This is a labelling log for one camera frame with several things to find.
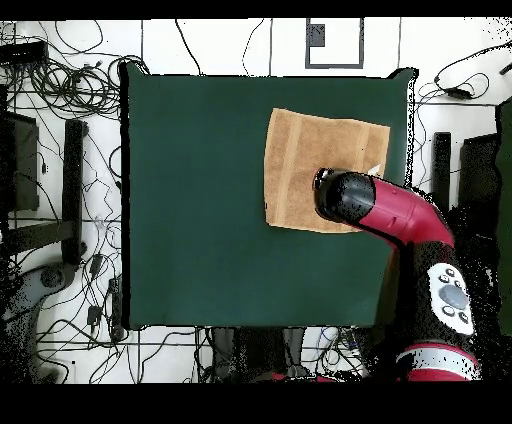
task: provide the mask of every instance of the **gray button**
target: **gray button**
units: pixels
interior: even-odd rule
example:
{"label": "gray button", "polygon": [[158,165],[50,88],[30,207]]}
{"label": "gray button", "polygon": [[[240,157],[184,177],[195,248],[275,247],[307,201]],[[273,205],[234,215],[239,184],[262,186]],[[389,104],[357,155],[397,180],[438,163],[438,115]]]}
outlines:
{"label": "gray button", "polygon": [[445,315],[448,315],[449,317],[453,317],[455,315],[455,311],[451,306],[443,306],[443,312]]}
{"label": "gray button", "polygon": [[459,318],[464,324],[469,322],[469,318],[464,312],[459,312]]}
{"label": "gray button", "polygon": [[444,286],[441,290],[439,290],[439,296],[446,303],[448,303],[448,305],[457,309],[464,309],[469,303],[467,296],[460,289],[460,287],[455,287],[452,285]]}

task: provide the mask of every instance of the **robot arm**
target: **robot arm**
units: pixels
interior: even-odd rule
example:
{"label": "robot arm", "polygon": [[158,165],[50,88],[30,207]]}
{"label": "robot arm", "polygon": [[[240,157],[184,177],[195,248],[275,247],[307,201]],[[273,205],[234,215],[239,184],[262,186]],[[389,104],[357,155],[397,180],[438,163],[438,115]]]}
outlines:
{"label": "robot arm", "polygon": [[470,298],[452,233],[437,208],[410,190],[355,172],[320,169],[313,189],[322,218],[360,228],[400,249],[397,378],[478,378],[470,353]]}

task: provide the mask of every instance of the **metal frame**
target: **metal frame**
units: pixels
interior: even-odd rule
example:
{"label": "metal frame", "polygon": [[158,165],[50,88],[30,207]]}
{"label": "metal frame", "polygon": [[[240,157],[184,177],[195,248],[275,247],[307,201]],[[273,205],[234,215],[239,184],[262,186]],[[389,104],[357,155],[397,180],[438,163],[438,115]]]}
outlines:
{"label": "metal frame", "polygon": [[317,64],[311,63],[309,31],[311,18],[306,18],[306,69],[363,69],[364,65],[364,18],[359,19],[359,63]]}

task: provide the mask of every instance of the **dark green tabletop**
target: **dark green tabletop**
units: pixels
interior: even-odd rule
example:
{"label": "dark green tabletop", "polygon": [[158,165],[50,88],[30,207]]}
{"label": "dark green tabletop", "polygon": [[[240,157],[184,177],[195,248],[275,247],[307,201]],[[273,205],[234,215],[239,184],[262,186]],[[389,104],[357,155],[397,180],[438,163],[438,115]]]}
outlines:
{"label": "dark green tabletop", "polygon": [[500,137],[496,166],[502,181],[496,229],[500,251],[498,283],[502,301],[499,323],[503,334],[512,335],[512,98],[497,108],[496,123]]}
{"label": "dark green tabletop", "polygon": [[387,125],[385,178],[403,184],[414,70],[389,79],[128,73],[130,325],[372,324],[389,246],[268,226],[267,126],[272,108]]}

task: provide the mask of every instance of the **folded cloth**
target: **folded cloth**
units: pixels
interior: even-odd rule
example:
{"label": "folded cloth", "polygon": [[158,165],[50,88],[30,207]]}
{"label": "folded cloth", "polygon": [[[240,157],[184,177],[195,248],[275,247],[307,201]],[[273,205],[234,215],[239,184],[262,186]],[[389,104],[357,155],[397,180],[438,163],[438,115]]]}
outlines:
{"label": "folded cloth", "polygon": [[319,168],[382,177],[389,127],[273,109],[264,160],[265,215],[269,225],[321,233],[357,231],[315,211],[313,178]]}

